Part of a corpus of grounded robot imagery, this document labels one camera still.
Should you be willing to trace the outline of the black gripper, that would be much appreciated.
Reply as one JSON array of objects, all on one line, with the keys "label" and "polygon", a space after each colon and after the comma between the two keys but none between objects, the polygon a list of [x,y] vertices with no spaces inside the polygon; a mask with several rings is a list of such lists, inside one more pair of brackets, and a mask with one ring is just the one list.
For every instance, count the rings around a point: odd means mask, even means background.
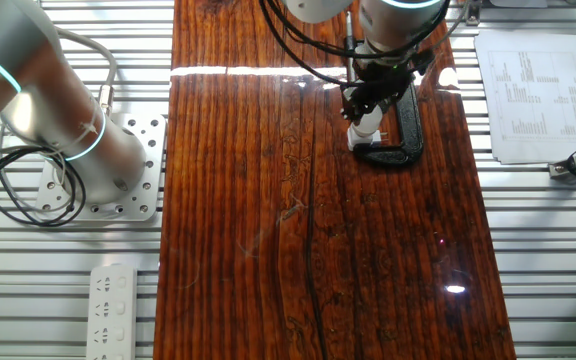
[{"label": "black gripper", "polygon": [[342,88],[343,118],[360,121],[366,110],[372,113],[376,109],[387,114],[396,99],[401,98],[412,83],[414,73],[424,75],[430,64],[430,52],[416,53],[399,65],[386,66],[375,60],[357,60],[355,71],[362,83],[357,87]]}]

